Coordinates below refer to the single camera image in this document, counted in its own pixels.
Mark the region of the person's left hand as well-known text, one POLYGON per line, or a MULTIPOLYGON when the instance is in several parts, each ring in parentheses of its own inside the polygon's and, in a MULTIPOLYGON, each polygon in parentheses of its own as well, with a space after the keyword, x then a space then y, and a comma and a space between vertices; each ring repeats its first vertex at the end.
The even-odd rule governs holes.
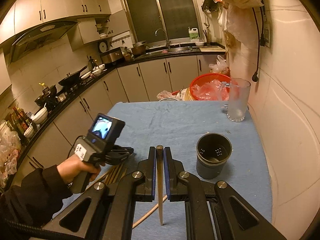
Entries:
POLYGON ((57 171, 65 184, 73 182, 80 172, 91 174, 89 181, 94 181, 101 171, 101 167, 95 167, 91 163, 80 160, 77 155, 72 155, 61 164, 57 165, 57 171))

